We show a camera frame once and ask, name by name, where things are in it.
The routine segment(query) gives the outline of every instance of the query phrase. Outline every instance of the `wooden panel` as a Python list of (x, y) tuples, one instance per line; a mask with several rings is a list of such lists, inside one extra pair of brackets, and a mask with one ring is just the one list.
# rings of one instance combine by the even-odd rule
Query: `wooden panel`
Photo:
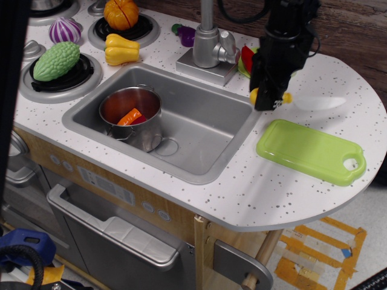
[[(159, 195), (150, 192), (124, 178), (121, 178), (99, 166), (96, 166), (78, 156), (75, 156), (57, 146), (52, 145), (38, 137), (29, 134), (19, 128), (14, 128), (17, 134), (26, 142), (30, 149), (30, 158), (36, 163), (50, 169), (51, 171), (63, 176), (66, 179), (82, 186), (83, 188), (94, 192), (95, 194), (105, 198), (106, 200), (118, 205), (125, 210), (139, 216), (140, 218), (152, 223), (156, 227), (167, 231), (170, 234), (182, 239), (183, 241), (194, 245), (194, 217), (195, 214), (179, 205), (168, 201)], [(50, 155), (53, 154), (61, 161), (67, 161), (72, 165), (74, 171), (69, 172), (63, 165), (57, 165), (50, 159)], [(135, 196), (135, 206), (123, 202), (121, 199), (116, 198), (113, 195), (98, 189), (97, 187), (85, 182), (82, 179), (80, 172), (76, 166), (81, 166), (88, 169), (95, 174), (103, 176), (104, 178), (114, 182), (115, 184), (129, 190)], [(155, 213), (150, 213), (145, 210), (141, 203), (143, 201), (149, 202), (155, 208)], [(157, 210), (163, 210), (169, 214), (171, 221), (164, 221), (157, 214)]]
[[(233, 17), (257, 14), (264, 0), (223, 0)], [(385, 0), (320, 0), (313, 25), (322, 40), (321, 53), (343, 60), (376, 90), (387, 108), (387, 3)], [(200, 0), (135, 0), (140, 7), (200, 22)], [(214, 1), (214, 22), (223, 29), (259, 37), (268, 16), (251, 24), (235, 24)]]
[(195, 218), (197, 290), (213, 290), (214, 285), (217, 289), (227, 290), (238, 290), (241, 287), (213, 270), (213, 249), (216, 240), (221, 240), (255, 257), (265, 237), (266, 233), (263, 232), (237, 233), (197, 216)]

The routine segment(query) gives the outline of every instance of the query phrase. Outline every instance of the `toy squash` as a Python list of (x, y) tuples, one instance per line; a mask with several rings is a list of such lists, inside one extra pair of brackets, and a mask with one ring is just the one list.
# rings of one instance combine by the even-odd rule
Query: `toy squash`
[(138, 21), (138, 7), (132, 0), (110, 0), (106, 3), (103, 17), (115, 30), (127, 30)]

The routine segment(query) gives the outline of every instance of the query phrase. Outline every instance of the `faucet handle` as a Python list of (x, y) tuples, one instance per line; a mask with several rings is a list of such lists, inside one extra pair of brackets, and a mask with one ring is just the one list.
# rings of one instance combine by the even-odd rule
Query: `faucet handle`
[(220, 44), (224, 48), (227, 54), (236, 53), (235, 38), (228, 31), (222, 31), (220, 34)]
[(221, 62), (238, 63), (241, 51), (236, 47), (233, 35), (228, 31), (222, 31), (219, 39), (220, 42), (214, 48), (214, 51), (217, 52), (217, 58)]

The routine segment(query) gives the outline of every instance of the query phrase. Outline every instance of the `green bitter melon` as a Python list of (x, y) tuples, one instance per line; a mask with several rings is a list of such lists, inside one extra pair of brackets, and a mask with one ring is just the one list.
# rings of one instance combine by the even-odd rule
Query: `green bitter melon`
[(59, 42), (53, 45), (36, 62), (34, 79), (49, 82), (64, 76), (78, 62), (79, 55), (79, 45), (73, 42)]

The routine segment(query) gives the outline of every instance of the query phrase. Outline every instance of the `sink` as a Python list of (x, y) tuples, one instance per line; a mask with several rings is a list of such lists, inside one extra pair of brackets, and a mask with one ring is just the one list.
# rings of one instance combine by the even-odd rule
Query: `sink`
[[(106, 134), (99, 105), (114, 91), (148, 85), (161, 97), (163, 141), (148, 153)], [(122, 67), (63, 116), (64, 126), (193, 184), (219, 177), (260, 113), (248, 98), (144, 63)]]

